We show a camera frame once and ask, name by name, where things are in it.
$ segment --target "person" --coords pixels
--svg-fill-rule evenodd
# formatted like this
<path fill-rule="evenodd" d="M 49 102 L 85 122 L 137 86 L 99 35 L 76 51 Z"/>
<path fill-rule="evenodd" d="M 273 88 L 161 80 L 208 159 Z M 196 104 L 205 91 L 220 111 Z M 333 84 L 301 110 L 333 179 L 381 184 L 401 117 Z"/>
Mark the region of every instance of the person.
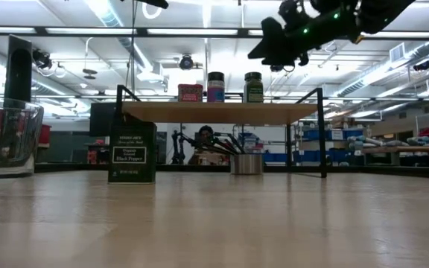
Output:
<path fill-rule="evenodd" d="M 213 129 L 208 125 L 202 126 L 200 128 L 200 130 L 198 130 L 197 141 L 200 143 L 211 143 L 211 137 L 212 136 L 213 136 Z M 200 164 L 200 156 L 206 155 L 207 153 L 208 152 L 206 152 L 204 150 L 196 149 L 193 153 L 193 156 L 191 156 L 190 160 L 188 160 L 188 165 L 199 165 Z"/>

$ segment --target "black speaker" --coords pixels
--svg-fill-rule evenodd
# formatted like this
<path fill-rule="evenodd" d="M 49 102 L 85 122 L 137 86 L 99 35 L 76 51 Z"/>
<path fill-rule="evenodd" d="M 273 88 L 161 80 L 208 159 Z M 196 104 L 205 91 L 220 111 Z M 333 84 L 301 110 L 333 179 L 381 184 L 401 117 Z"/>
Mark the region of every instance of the black speaker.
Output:
<path fill-rule="evenodd" d="M 17 36 L 9 36 L 5 98 L 31 101 L 32 49 L 31 42 Z"/>

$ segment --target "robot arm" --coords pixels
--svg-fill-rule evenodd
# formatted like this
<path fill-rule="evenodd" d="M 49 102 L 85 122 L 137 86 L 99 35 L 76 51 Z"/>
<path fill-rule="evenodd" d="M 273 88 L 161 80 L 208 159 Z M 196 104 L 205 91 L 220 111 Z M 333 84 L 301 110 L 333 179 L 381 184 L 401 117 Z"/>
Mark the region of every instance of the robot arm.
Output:
<path fill-rule="evenodd" d="M 338 37 L 347 36 L 357 43 L 360 33 L 375 34 L 391 23 L 414 0 L 311 0 L 320 12 L 310 17 L 303 0 L 286 0 L 279 7 L 284 28 L 273 18 L 261 22 L 262 41 L 248 54 L 250 59 L 264 58 L 262 64 L 294 66 L 308 64 L 307 52 Z"/>

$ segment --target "ceiling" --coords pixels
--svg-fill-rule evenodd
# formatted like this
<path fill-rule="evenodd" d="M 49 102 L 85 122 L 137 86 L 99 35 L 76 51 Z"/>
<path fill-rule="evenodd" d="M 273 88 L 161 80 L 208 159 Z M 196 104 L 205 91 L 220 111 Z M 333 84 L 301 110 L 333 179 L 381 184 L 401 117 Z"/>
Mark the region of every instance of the ceiling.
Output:
<path fill-rule="evenodd" d="M 44 27 L 103 27 L 97 10 L 88 2 L 103 4 L 107 0 L 0 0 L 0 25 L 3 26 L 44 26 Z M 111 5 L 123 26 L 131 26 L 132 5 L 130 1 L 111 0 Z M 277 15 L 280 1 L 244 1 L 237 6 L 233 0 L 173 0 L 170 7 L 162 10 L 155 19 L 147 19 L 144 7 L 139 4 L 136 13 L 136 27 L 178 27 L 178 28 L 259 28 L 262 19 Z M 203 4 L 211 3 L 208 15 L 203 19 Z M 316 12 L 306 2 L 307 12 Z M 148 15 L 156 8 L 147 7 Z M 406 9 L 386 30 L 389 31 L 429 31 L 429 1 L 417 1 Z M 131 88 L 130 74 L 127 78 L 129 53 L 113 37 L 91 39 L 86 57 L 86 37 L 41 37 L 25 36 L 33 47 L 47 51 L 51 59 L 64 66 L 66 75 L 48 79 L 75 94 L 96 94 L 105 91 L 115 94 L 118 84 Z M 190 54 L 195 62 L 207 66 L 208 71 L 222 71 L 225 74 L 226 90 L 242 92 L 244 74 L 259 71 L 263 74 L 267 95 L 295 95 L 328 84 L 340 85 L 361 75 L 362 71 L 389 58 L 389 50 L 400 41 L 365 40 L 358 45 L 349 41 L 336 40 L 324 45 L 322 50 L 311 51 L 308 66 L 296 67 L 292 72 L 272 73 L 269 66 L 260 60 L 248 60 L 247 54 L 260 39 L 209 39 L 209 50 L 202 38 L 137 38 L 140 51 L 151 62 L 161 63 L 164 75 L 169 79 L 167 90 L 160 83 L 149 83 L 136 79 L 134 88 L 137 95 L 176 95 L 177 84 L 197 82 L 204 84 L 204 70 L 181 71 L 176 67 L 182 54 Z M 0 36 L 0 54 L 7 54 L 8 37 Z M 98 72 L 96 80 L 87 80 L 83 68 Z M 384 79 L 376 80 L 373 86 L 391 89 L 408 81 L 406 68 L 401 68 Z"/>

